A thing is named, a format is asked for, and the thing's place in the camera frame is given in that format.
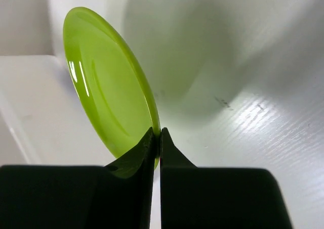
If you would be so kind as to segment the white plastic bin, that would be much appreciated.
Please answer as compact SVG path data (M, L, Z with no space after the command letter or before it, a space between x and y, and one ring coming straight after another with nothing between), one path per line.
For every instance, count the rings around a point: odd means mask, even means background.
M92 128L64 57L62 28L76 6L106 0L1 0L1 161L103 165L112 154Z

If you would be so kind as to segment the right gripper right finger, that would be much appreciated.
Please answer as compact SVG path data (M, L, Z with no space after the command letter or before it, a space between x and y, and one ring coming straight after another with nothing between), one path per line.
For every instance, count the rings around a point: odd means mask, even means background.
M162 228L292 228L275 177L263 168L197 167L160 134Z

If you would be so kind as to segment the green plate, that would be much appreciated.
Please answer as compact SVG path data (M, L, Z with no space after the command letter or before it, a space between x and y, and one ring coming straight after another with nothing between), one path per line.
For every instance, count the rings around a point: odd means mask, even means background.
M145 154L135 145L149 130L160 134L156 103L139 62L121 35L85 7L67 13L63 45L83 109L115 157L109 169L120 178L132 176Z

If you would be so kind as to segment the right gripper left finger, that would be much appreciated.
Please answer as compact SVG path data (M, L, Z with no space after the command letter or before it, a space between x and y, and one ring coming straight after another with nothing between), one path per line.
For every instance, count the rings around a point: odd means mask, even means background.
M1 228L149 228L155 136L106 166L4 165Z

